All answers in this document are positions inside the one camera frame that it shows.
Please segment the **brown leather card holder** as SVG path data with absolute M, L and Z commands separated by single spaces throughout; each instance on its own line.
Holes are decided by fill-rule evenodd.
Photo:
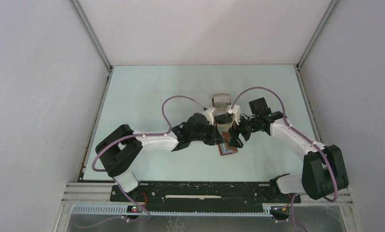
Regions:
M 236 154 L 238 149 L 236 147 L 229 146 L 229 142 L 231 141 L 231 135 L 226 131 L 221 131 L 221 136 L 223 139 L 222 144 L 218 144 L 219 153 L 221 156 Z

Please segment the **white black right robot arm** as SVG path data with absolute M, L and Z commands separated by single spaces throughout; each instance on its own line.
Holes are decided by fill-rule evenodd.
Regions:
M 341 149 L 314 141 L 292 126 L 282 112 L 272 112 L 264 98 L 249 103 L 252 116 L 246 116 L 238 105 L 229 105 L 226 114 L 232 118 L 229 146 L 242 148 L 239 136 L 248 141 L 255 132 L 265 132 L 280 140 L 303 162 L 301 174 L 283 174 L 271 179 L 269 197 L 283 201 L 289 193 L 303 193 L 318 200 L 349 186 Z

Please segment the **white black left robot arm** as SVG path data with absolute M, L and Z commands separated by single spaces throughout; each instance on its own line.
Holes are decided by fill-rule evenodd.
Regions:
M 203 113 L 193 114 L 168 133 L 136 132 L 128 124 L 123 124 L 97 144 L 96 160 L 101 161 L 102 171 L 107 172 L 121 188 L 122 196 L 132 202 L 139 198 L 140 187 L 129 167 L 140 152 L 179 151 L 195 141 L 206 145 L 224 143 L 215 122 Z

